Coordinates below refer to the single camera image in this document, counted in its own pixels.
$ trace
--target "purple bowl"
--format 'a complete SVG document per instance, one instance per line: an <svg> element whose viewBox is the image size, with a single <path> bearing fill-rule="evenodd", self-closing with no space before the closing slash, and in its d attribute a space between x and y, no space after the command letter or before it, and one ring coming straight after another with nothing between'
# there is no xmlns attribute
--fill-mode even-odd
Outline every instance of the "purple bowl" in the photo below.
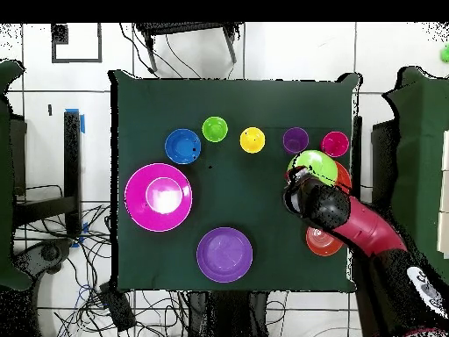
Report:
<svg viewBox="0 0 449 337"><path fill-rule="evenodd" d="M284 133L282 139L285 151L299 154L309 145L309 135L302 128L295 126Z"/></svg>
<svg viewBox="0 0 449 337"><path fill-rule="evenodd" d="M249 270L253 249L239 230L219 227L210 230L200 240L196 260L210 280L229 283L240 279Z"/></svg>

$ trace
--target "green bowl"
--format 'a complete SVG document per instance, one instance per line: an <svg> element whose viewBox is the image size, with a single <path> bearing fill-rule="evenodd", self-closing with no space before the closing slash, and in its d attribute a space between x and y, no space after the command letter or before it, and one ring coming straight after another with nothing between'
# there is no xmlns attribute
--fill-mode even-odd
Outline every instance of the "green bowl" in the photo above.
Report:
<svg viewBox="0 0 449 337"><path fill-rule="evenodd" d="M317 150L302 151L299 156L296 155L290 161L287 171L293 167L307 167L311 174L317 176L318 179L326 185L334 185L337 181L339 171L335 161L325 153Z"/></svg>
<svg viewBox="0 0 449 337"><path fill-rule="evenodd" d="M219 142L228 133L228 125L219 117L207 118L203 123L203 135L210 142Z"/></svg>

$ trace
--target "table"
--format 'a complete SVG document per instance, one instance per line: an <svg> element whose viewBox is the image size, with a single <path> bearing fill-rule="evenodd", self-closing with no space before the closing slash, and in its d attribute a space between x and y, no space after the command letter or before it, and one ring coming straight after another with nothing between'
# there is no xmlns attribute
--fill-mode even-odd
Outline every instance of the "table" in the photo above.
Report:
<svg viewBox="0 0 449 337"><path fill-rule="evenodd" d="M282 135L300 126L309 133L310 149L318 149L331 130L351 138L357 74L338 82L158 80L134 79L118 70L110 72L110 79L112 133L118 125L118 196L113 193L111 201L114 208L118 198L119 289L355 289L346 279L347 249L330 257L314 255L305 243L307 226L283 205L284 175L292 156L283 149ZM219 143L202 135L210 116L228 124ZM260 153L245 153L239 145L249 126L266 135ZM164 151L166 137L177 128L196 132L202 141L201 155L189 165L173 164ZM349 151L338 161L349 169ZM130 176L153 162L175 165L192 187L190 214L165 233L137 226L124 204ZM240 230L253 246L252 267L233 283L212 282L196 263L198 242L219 226Z"/></svg>

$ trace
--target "white floor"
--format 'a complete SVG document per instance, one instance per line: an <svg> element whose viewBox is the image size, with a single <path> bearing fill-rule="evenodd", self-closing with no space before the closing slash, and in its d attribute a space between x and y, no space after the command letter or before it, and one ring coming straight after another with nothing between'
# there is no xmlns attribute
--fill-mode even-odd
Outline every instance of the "white floor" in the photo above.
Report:
<svg viewBox="0 0 449 337"><path fill-rule="evenodd" d="M141 60L149 65L145 48L132 34L131 24L123 24L125 35L134 39L139 55L131 41L125 39L119 24L102 24L103 63L53 64L51 58L50 25L0 25L0 58L20 60L25 65L23 78L17 79L7 93L13 110L25 115L27 186L63 185L62 113L77 108L85 115L82 134L82 200L83 210L110 202L110 83L107 71L123 69L141 77L151 77ZM57 46L58 58L96 58L96 25L68 24L69 43ZM222 30L186 32L168 35L176 54L203 78L225 78L232 62ZM360 88L359 114L363 117L362 184L372 185L371 127L393 118L393 112L381 93L392 90L396 74L403 66L418 65L435 76L449 75L449 64L439 58L448 42L447 33L435 24L406 23L247 23L240 27L240 39L234 43L237 64L231 79L329 80L356 71L363 75ZM179 62L167 47L165 37L158 36L155 52L182 77L195 74ZM177 77L170 67L156 57L160 77ZM48 105L52 105L52 115ZM27 199L57 197L55 188L29 190ZM363 190L369 201L369 189ZM85 217L86 222L92 213ZM107 233L103 219L96 230ZM27 232L27 239L37 233ZM17 238L25 237L18 230ZM32 244L16 240L15 249ZM100 253L110 255L103 246ZM78 277L85 282L85 258L80 248L71 248L70 259L77 267ZM110 259L95 262L102 283L110 276ZM66 318L73 311L79 294L74 269L68 262L54 276L45 275L39 291L39 321L44 337L55 337L61 322L56 312ZM143 324L164 321L169 300L165 291L132 293L131 304ZM276 292L270 300L286 304L283 321L268 326L270 337L361 337L359 315L353 295L343 293ZM282 317L276 302L269 304L267 322ZM167 312L167 323L175 316ZM179 337L181 328L172 327L170 337ZM137 332L130 332L136 337ZM98 333L82 333L81 337L99 337ZM117 331L104 332L104 337L118 337ZM139 337L155 337L143 331Z"/></svg>

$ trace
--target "red bowl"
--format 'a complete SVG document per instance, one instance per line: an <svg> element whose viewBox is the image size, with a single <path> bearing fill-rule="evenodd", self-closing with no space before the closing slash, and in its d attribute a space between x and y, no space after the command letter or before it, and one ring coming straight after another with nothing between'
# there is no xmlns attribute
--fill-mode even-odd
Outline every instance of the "red bowl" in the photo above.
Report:
<svg viewBox="0 0 449 337"><path fill-rule="evenodd" d="M346 194L349 194L351 188L353 187L353 183L351 182L351 176L349 176L349 172L343 167L338 161L335 161L337 165L337 181L335 182Z"/></svg>
<svg viewBox="0 0 449 337"><path fill-rule="evenodd" d="M324 257L335 254L343 247L343 243L340 240L313 227L307 228L305 240L314 254Z"/></svg>

